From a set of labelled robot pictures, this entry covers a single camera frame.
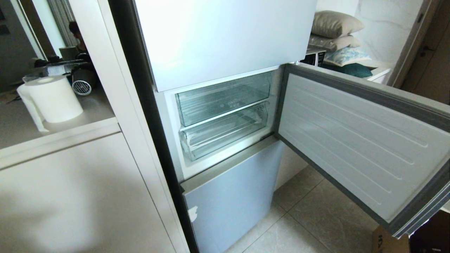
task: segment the curtain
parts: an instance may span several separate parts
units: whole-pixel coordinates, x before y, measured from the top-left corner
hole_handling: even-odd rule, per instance
[[[56,21],[56,25],[58,26],[59,32],[61,33],[66,46],[78,45],[77,39],[75,39],[72,32],[69,30],[69,22],[75,21],[69,1],[47,0],[47,2],[49,3],[53,17]]]

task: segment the white paper towel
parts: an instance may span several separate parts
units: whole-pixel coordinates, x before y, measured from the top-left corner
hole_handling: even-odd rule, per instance
[[[65,76],[43,77],[21,85],[17,92],[39,131],[48,131],[42,122],[58,123],[83,112]]]

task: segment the refrigerator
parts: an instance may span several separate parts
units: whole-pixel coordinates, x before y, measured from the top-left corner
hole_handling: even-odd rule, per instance
[[[110,1],[191,252],[269,211],[288,146],[391,234],[450,197],[450,107],[307,64],[315,0]]]

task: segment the beige pillow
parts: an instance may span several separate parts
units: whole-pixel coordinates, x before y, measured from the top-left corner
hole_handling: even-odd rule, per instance
[[[339,38],[362,29],[364,29],[364,24],[357,18],[336,11],[324,10],[315,13],[311,33],[328,38]]]
[[[352,35],[342,36],[337,39],[330,39],[319,35],[311,34],[309,45],[334,52],[344,47],[360,47],[361,41]]]

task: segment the white cabinet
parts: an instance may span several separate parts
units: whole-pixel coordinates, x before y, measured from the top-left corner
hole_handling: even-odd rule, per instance
[[[316,0],[136,0],[158,91],[304,59]]]
[[[175,252],[122,133],[0,171],[0,252]]]

